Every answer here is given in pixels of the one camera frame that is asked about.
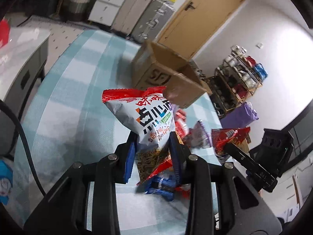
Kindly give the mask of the red box on side table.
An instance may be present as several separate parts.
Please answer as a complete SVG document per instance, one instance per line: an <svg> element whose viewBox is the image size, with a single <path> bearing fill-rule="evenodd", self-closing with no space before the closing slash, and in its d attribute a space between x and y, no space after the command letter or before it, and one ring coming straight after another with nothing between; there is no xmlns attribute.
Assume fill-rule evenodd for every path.
<svg viewBox="0 0 313 235"><path fill-rule="evenodd" d="M8 43L10 35L10 25L8 21L3 19L0 23L0 48Z"/></svg>

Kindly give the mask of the blue checkered tablecloth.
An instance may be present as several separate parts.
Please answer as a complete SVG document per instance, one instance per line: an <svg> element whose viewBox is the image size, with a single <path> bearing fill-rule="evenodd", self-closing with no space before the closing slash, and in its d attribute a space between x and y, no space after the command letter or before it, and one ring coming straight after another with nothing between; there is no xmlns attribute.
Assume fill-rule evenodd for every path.
<svg viewBox="0 0 313 235"><path fill-rule="evenodd" d="M79 35L58 58L23 121L34 167L45 191L76 161L99 161L126 142L129 130L102 103L105 89L129 88L139 46L100 30ZM189 201L168 202L129 182L116 186L122 234L184 234Z"/></svg>

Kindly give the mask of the SF cardboard box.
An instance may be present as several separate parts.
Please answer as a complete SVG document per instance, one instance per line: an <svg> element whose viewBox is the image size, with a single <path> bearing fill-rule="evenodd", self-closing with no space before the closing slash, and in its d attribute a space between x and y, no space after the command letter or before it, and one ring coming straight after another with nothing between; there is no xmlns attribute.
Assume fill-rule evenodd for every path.
<svg viewBox="0 0 313 235"><path fill-rule="evenodd" d="M189 107L205 93L212 95L188 60L150 40L141 45L132 60L132 87L140 90L166 87L163 95L181 108Z"/></svg>

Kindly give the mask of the woven laundry basket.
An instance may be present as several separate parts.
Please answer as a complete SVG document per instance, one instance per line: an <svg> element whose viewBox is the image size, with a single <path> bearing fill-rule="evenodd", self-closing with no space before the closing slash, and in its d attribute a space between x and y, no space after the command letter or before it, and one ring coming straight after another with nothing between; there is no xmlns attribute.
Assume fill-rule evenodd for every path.
<svg viewBox="0 0 313 235"><path fill-rule="evenodd" d="M67 21L80 22L86 18L91 0L68 0L65 5Z"/></svg>

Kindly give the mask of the purple white snack bag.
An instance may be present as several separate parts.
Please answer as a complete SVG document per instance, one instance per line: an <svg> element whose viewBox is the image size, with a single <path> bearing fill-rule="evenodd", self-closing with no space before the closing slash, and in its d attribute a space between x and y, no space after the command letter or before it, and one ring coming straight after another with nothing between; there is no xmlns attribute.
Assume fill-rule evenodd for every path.
<svg viewBox="0 0 313 235"><path fill-rule="evenodd" d="M191 129L190 145L193 148L210 148L212 147L211 134L209 134L201 120L198 120Z"/></svg>

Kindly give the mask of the white noodle snack bag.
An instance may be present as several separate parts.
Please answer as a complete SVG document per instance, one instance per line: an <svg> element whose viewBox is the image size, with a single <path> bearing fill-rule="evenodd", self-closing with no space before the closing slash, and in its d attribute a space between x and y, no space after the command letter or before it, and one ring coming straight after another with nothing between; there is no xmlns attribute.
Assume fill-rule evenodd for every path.
<svg viewBox="0 0 313 235"><path fill-rule="evenodd" d="M137 135L135 156L140 183L169 156L169 138L175 124L173 108L163 96L164 90L165 87L108 89L102 93L102 102Z"/></svg>

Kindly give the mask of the blue snack packet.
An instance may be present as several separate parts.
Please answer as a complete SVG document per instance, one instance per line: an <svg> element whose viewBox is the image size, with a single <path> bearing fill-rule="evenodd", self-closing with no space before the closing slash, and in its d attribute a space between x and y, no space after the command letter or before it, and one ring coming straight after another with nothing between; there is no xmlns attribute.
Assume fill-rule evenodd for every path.
<svg viewBox="0 0 313 235"><path fill-rule="evenodd" d="M168 178L154 176L147 181L145 193L160 195L166 201L171 202L174 200L174 191L176 187L177 183L172 176Z"/></svg>

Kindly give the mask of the beige suitcase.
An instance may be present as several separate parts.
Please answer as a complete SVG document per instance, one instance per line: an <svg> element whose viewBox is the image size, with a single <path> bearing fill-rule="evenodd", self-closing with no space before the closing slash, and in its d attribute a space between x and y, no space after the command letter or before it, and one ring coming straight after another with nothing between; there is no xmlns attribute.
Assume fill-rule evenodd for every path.
<svg viewBox="0 0 313 235"><path fill-rule="evenodd" d="M125 0L115 17L112 30L129 35L152 0Z"/></svg>

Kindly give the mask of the wooden shoe rack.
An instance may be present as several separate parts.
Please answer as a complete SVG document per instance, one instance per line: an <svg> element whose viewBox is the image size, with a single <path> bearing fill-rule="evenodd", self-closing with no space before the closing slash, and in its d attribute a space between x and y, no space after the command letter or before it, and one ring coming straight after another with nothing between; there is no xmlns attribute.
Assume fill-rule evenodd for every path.
<svg viewBox="0 0 313 235"><path fill-rule="evenodd" d="M247 55L244 47L233 45L231 53L207 78L211 100L219 118L240 107L263 85L268 73L261 63Z"/></svg>

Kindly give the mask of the wooden door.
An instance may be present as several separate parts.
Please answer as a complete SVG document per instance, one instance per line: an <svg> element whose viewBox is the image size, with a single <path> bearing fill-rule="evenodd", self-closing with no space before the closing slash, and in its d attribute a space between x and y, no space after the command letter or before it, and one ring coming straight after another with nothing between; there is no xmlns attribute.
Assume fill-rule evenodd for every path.
<svg viewBox="0 0 313 235"><path fill-rule="evenodd" d="M188 0L157 41L189 60L245 1Z"/></svg>

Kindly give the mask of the red chip bag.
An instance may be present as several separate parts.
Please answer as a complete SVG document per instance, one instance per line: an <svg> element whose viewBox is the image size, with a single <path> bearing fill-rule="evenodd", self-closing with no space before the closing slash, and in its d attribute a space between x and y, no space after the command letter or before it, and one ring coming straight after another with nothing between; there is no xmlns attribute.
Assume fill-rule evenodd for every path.
<svg viewBox="0 0 313 235"><path fill-rule="evenodd" d="M249 135L250 127L235 129L212 129L211 137L216 155L225 155L223 149L227 143L234 143L239 146Z"/></svg>

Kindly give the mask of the red white balloon snack bag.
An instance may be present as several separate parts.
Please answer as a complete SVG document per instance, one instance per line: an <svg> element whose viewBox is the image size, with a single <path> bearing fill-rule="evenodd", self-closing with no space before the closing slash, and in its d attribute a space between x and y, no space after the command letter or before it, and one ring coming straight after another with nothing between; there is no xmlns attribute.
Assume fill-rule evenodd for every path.
<svg viewBox="0 0 313 235"><path fill-rule="evenodd" d="M178 109L174 113L174 122L176 127L176 133L183 141L184 138L189 134L189 127L186 124L186 113L182 109Z"/></svg>

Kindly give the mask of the white side table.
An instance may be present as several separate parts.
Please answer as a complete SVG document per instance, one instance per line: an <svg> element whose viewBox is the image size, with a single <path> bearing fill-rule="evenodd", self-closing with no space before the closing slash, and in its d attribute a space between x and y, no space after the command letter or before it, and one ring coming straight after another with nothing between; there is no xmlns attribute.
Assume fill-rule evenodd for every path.
<svg viewBox="0 0 313 235"><path fill-rule="evenodd" d="M11 28L8 44L1 48L1 100L16 115L47 61L49 36L47 29Z"/></svg>

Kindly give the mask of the red black candy packet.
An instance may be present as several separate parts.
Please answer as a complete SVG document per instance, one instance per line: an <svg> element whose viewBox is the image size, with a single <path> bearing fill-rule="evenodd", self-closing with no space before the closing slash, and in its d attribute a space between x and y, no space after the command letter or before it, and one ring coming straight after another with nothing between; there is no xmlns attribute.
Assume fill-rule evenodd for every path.
<svg viewBox="0 0 313 235"><path fill-rule="evenodd" d="M179 194L183 198L190 198L190 194L191 194L190 184L181 185L179 187L176 187L174 190L177 194Z"/></svg>

